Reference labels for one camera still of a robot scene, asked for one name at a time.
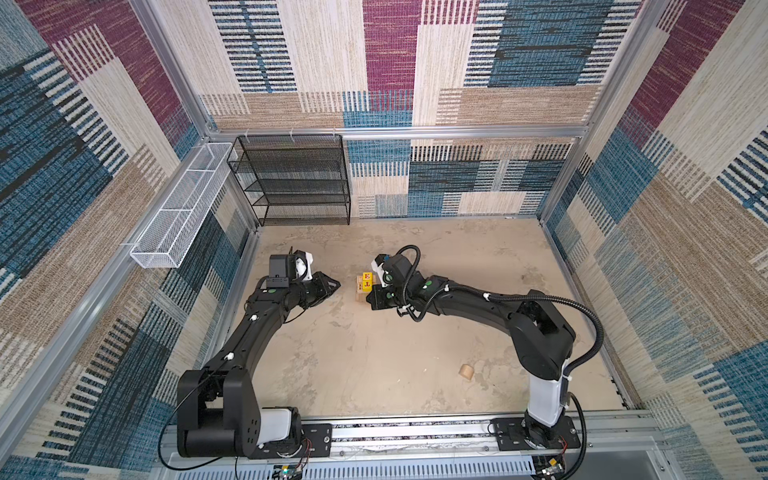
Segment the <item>small wood cylinder block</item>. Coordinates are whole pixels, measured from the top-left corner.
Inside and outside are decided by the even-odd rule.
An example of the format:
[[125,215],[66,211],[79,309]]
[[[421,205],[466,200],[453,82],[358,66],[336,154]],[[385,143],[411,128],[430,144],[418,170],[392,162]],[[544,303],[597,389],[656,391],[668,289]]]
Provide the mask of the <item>small wood cylinder block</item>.
[[474,373],[474,367],[469,364],[463,364],[459,369],[459,375],[467,381],[473,379]]

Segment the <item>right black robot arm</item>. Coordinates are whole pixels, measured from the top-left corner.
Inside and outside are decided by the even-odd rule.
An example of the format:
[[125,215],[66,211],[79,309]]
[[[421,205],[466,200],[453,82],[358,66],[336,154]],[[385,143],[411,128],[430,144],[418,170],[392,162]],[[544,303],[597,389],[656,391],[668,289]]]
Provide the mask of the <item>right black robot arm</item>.
[[522,435],[532,448],[556,448],[568,434],[564,419],[571,373],[585,356],[573,358],[576,332],[555,305],[576,307],[567,298],[531,290],[500,295],[432,275],[423,277],[418,262],[402,252],[378,255],[371,269],[380,283],[366,301],[374,310],[395,308],[420,322],[428,314],[457,316],[495,328],[511,338],[519,363],[529,374],[529,402]]

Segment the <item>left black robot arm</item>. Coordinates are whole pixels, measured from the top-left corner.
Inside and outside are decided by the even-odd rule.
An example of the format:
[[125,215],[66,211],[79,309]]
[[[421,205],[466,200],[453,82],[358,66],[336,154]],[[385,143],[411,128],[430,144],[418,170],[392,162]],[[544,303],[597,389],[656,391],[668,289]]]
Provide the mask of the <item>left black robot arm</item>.
[[312,269],[302,250],[273,255],[269,273],[244,305],[244,315],[221,349],[177,386],[177,451],[184,458],[293,457],[307,449],[295,407],[261,407],[253,372],[292,310],[320,305],[340,287]]

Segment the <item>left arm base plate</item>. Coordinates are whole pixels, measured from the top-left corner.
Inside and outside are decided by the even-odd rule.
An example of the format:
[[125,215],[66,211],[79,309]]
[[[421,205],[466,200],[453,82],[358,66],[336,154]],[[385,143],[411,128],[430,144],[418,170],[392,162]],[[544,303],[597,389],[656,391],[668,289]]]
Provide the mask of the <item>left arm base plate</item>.
[[302,424],[291,427],[285,439],[257,446],[249,459],[326,458],[330,456],[332,439],[331,423]]

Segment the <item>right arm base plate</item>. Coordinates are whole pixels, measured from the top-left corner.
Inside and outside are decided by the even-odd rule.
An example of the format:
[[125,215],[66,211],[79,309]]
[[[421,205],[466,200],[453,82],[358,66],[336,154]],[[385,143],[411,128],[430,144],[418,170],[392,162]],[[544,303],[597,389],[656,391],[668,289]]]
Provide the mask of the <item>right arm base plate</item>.
[[500,451],[578,449],[582,441],[572,419],[562,416],[553,426],[546,426],[528,416],[496,418],[492,433]]

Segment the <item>aluminium front rail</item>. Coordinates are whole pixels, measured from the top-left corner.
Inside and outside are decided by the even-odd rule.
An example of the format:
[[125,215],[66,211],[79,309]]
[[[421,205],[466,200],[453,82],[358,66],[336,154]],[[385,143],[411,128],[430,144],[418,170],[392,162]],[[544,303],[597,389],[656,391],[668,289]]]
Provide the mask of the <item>aluminium front rail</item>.
[[593,411],[575,417],[578,449],[500,451],[491,421],[519,414],[309,418],[331,423],[330,456],[185,459],[176,435],[161,441],[153,479],[680,479],[649,413]]

